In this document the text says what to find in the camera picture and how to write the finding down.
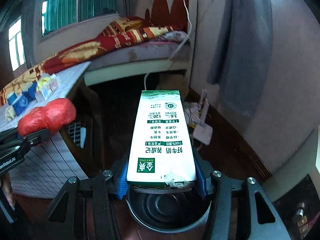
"window frame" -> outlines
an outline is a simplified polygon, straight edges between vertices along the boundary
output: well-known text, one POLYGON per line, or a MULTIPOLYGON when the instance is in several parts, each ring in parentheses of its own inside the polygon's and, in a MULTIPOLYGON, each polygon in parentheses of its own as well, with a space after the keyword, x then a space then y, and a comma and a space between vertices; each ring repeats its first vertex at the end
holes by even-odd
POLYGON ((52 38, 53 36, 55 36, 56 34, 60 33, 60 32, 63 32, 64 30, 67 30, 69 28, 72 28, 74 26, 77 26, 79 24, 83 24, 83 23, 87 23, 87 22, 90 22, 90 21, 93 21, 93 20, 98 20, 98 19, 102 19, 102 18, 109 18, 109 17, 114 17, 114 16, 118 16, 119 13, 116 12, 116 13, 110 13, 110 14, 104 14, 104 15, 99 15, 99 16, 95 16, 95 17, 91 17, 89 19, 86 19, 86 20, 83 20, 83 21, 79 21, 79 0, 76 0, 76 22, 74 23, 71 23, 71 24, 68 24, 68 25, 65 25, 53 32, 50 32, 48 33, 47 35, 43 36, 42 35, 42 3, 45 2, 45 1, 48 1, 48 0, 39 0, 39 4, 38 6, 36 6, 36 14, 35 16, 37 17, 37 20, 40 19, 40 28, 36 30, 36 32, 38 33, 39 35, 39 39, 38 39, 38 43, 41 43, 43 41, 45 41, 46 39, 50 39, 52 38))
MULTIPOLYGON (((13 23, 11 23, 11 24, 9 25, 9 29, 10 29, 13 25, 15 25, 18 20, 21 20, 21 15, 20 15, 17 19, 15 19, 13 23)), ((17 59, 17 62, 18 62, 18 67, 17 67, 15 70, 14 70, 13 67, 12 67, 10 47, 9 47, 10 63, 11 63, 11 68, 12 68, 12 71, 13 71, 13 72, 16 71, 16 70, 17 70, 19 67, 21 67, 23 64, 26 63, 26 57, 25 57, 25 55, 24 55, 24 47, 23 47, 23 60, 24 60, 24 62, 23 62, 22 64, 21 64, 21 62, 20 62, 20 56, 19 56, 19 50, 18 50, 18 39, 17 39, 18 33, 21 33, 21 28, 20 28, 20 31, 17 32, 10 40, 9 40, 9 37, 8 37, 8 46, 9 46, 9 42, 10 42, 10 41, 12 41, 13 39, 15 40, 16 59, 17 59)))

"wooden baseboard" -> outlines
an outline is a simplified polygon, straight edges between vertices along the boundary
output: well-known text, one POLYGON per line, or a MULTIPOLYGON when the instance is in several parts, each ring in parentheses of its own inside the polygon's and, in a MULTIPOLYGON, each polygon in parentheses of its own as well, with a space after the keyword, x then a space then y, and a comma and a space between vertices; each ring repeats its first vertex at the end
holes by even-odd
MULTIPOLYGON (((199 99, 200 95, 190 89, 188 101, 197 102, 199 99)), ((269 179, 272 176, 271 172, 241 134, 212 106, 209 107, 208 114, 210 118, 207 118, 206 123, 212 126, 215 132, 228 139, 228 142, 234 148, 234 156, 239 162, 243 165, 250 163, 257 173, 261 175, 263 181, 269 179)))

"mattress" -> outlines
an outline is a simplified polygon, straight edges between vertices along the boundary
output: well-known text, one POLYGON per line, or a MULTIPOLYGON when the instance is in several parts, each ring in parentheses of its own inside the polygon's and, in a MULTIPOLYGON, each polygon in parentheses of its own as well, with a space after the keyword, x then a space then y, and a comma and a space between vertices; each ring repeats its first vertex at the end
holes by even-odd
MULTIPOLYGON (((119 49, 92 60, 86 71, 142 60, 166 59, 172 55, 179 43, 171 41, 148 41, 119 49)), ((174 60, 188 61, 190 45, 186 43, 175 55, 174 60)))

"patterned blanket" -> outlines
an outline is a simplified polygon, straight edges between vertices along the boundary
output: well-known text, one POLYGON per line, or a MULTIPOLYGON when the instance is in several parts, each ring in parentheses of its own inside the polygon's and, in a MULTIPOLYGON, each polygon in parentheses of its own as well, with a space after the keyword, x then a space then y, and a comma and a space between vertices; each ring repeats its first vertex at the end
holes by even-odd
POLYGON ((116 49, 132 46, 161 36, 179 27, 154 27, 139 17, 120 18, 109 24, 95 39, 84 41, 54 54, 28 69, 0 91, 0 106, 6 103, 6 96, 14 91, 22 92, 27 82, 36 82, 43 73, 53 74, 84 61, 92 60, 116 49))

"white tablecloth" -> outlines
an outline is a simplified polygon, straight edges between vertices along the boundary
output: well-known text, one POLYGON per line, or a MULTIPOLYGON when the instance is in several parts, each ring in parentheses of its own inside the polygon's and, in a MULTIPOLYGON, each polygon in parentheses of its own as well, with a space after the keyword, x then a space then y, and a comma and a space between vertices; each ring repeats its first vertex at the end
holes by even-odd
MULTIPOLYGON (((11 122, 4 117, 4 110, 8 105, 0 107, 0 132, 16 127, 19 120, 32 108, 45 106, 56 98, 65 98, 89 64, 90 62, 84 62, 57 73, 61 85, 48 100, 31 102, 24 113, 11 122)), ((25 155, 25 161, 9 173, 14 193, 39 198, 54 198, 63 184, 72 176, 77 176, 80 180, 88 178, 59 132, 54 134, 49 141, 32 147, 25 155)))
POLYGON ((22 117, 24 117, 32 108, 37 106, 45 106, 48 102, 55 100, 57 98, 65 98, 70 92, 73 85, 82 75, 82 73, 90 65, 90 63, 91 63, 90 61, 87 61, 57 73, 56 76, 60 78, 61 85, 52 93, 52 95, 48 98, 48 100, 42 101, 42 102, 37 102, 35 100, 31 102, 28 108, 21 115, 17 116, 10 122, 8 122, 8 120, 4 117, 4 112, 5 112, 5 109, 8 107, 8 104, 1 106, 0 107, 0 132, 8 130, 10 128, 17 127, 19 120, 22 117))

